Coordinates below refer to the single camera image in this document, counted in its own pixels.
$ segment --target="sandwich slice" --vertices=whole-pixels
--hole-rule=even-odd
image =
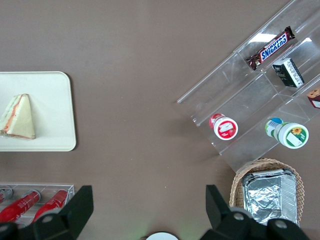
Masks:
[[[0,135],[35,139],[28,94],[14,96],[0,118]]]

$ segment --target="candy bar wrapper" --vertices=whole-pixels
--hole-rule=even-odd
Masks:
[[[274,39],[272,39],[266,46],[259,50],[255,55],[246,59],[248,65],[256,70],[259,65],[261,65],[266,59],[272,56],[276,51],[282,48],[290,40],[294,39],[291,27],[287,26],[284,31],[278,34]]]

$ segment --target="wicker basket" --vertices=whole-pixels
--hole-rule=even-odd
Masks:
[[[275,159],[260,158],[234,177],[232,188],[231,188],[230,201],[229,201],[230,207],[239,207],[239,208],[244,207],[244,195],[242,190],[241,179],[244,177],[245,174],[262,172],[262,171],[271,171],[271,170],[277,170],[277,169],[283,169],[283,168],[291,169],[296,176],[295,178],[296,178],[297,220],[298,222],[300,222],[302,212],[303,212],[303,207],[304,207],[304,200],[305,200],[304,199],[304,196],[305,196],[304,183],[302,182],[301,177],[299,176],[299,174],[294,168],[280,161],[277,161]]]

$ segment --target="foil container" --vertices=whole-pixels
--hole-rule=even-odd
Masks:
[[[243,207],[260,224],[287,219],[298,225],[297,181],[292,170],[247,173],[242,178]]]

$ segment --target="acrylic shelf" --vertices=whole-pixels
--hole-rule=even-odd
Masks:
[[[177,101],[235,172],[278,144],[265,133],[270,118],[305,124],[320,113],[307,97],[320,86],[319,23],[319,0],[291,1]],[[253,70],[245,59],[287,26],[295,39]],[[285,86],[272,69],[272,63],[282,58],[294,61],[305,82],[300,88]],[[215,113],[237,122],[235,138],[224,141],[215,135],[209,126]]]
[[[12,196],[10,199],[5,200],[4,202],[0,203],[0,212],[12,204],[14,201],[20,199],[25,193],[29,190],[37,190],[41,194],[40,200],[32,206],[25,214],[23,214],[18,220],[16,221],[20,227],[25,227],[29,225],[36,212],[39,208],[44,205],[47,201],[49,201],[59,190],[66,190],[67,191],[67,198],[64,202],[64,206],[69,202],[69,200],[75,195],[75,188],[74,185],[62,185],[62,184],[32,184],[32,183],[7,183],[7,182],[0,182],[0,186],[2,189],[5,189],[5,186],[9,186],[12,189]]]

